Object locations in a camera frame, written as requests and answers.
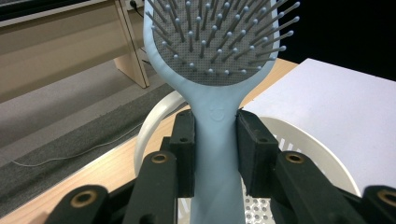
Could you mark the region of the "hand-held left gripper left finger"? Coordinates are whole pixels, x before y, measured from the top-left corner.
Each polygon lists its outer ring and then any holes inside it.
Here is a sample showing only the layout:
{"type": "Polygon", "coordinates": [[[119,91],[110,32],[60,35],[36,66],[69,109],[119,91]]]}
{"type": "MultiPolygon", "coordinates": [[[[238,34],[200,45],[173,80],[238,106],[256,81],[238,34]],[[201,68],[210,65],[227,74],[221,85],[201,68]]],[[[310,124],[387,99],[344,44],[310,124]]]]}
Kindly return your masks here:
{"type": "Polygon", "coordinates": [[[163,138],[161,151],[177,159],[177,197],[194,196],[195,185],[195,119],[190,109],[178,112],[170,136],[163,138]]]}

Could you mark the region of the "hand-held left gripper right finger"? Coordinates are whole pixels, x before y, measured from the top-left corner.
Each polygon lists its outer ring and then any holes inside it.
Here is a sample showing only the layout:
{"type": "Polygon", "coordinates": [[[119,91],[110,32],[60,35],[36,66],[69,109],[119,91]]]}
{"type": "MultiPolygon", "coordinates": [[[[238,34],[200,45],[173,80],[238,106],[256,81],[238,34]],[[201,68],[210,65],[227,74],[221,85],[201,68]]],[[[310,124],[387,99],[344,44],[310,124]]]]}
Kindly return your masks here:
{"type": "Polygon", "coordinates": [[[278,141],[255,114],[240,109],[236,115],[238,170],[253,198],[269,198],[279,154],[278,141]]]}

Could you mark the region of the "light blue hairbrush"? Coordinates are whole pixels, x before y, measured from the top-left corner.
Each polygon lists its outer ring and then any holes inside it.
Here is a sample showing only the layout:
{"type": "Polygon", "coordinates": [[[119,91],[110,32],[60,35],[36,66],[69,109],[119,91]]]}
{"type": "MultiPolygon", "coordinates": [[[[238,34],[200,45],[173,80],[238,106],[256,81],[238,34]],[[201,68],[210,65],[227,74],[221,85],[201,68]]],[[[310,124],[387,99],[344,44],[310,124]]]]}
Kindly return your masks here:
{"type": "Polygon", "coordinates": [[[299,0],[145,0],[144,45],[195,118],[190,224],[245,224],[237,110],[269,74],[299,0]]]}

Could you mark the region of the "white slotted plastic basket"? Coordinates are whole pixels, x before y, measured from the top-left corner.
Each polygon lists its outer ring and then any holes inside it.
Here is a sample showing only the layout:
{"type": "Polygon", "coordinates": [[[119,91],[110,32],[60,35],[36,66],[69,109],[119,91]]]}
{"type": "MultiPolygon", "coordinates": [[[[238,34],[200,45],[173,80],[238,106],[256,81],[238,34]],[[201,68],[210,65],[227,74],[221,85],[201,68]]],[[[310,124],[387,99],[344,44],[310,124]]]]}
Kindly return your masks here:
{"type": "MultiPolygon", "coordinates": [[[[134,150],[136,175],[142,165],[143,155],[150,137],[161,121],[184,103],[183,97],[177,91],[173,91],[161,99],[148,113],[137,136],[134,150]]],[[[319,140],[284,120],[271,117],[260,117],[260,120],[276,138],[282,151],[305,154],[336,187],[354,196],[361,196],[357,184],[345,165],[319,140]]],[[[269,198],[245,196],[244,200],[247,224],[276,224],[270,210],[271,200],[269,198]]]]}

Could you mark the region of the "white table mat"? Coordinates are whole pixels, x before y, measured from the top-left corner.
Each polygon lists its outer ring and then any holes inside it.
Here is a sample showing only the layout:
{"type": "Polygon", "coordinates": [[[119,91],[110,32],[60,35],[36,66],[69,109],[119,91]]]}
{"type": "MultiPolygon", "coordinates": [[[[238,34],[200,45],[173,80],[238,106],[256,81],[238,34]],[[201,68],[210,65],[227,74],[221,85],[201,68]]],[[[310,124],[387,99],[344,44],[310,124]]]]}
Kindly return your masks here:
{"type": "Polygon", "coordinates": [[[396,188],[396,82],[307,59],[245,109],[313,135],[359,189],[396,188]]]}

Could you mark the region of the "black wall plug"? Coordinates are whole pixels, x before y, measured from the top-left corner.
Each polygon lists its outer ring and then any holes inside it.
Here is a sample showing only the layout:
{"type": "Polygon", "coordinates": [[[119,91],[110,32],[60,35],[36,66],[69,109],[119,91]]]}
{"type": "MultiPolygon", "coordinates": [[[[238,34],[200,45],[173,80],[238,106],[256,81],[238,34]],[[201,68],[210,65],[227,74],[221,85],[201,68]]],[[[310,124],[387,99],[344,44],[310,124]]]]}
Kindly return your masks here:
{"type": "Polygon", "coordinates": [[[144,16],[139,12],[138,7],[137,7],[137,3],[135,0],[131,0],[130,1],[130,6],[132,7],[132,9],[141,17],[144,18],[144,16]]]}

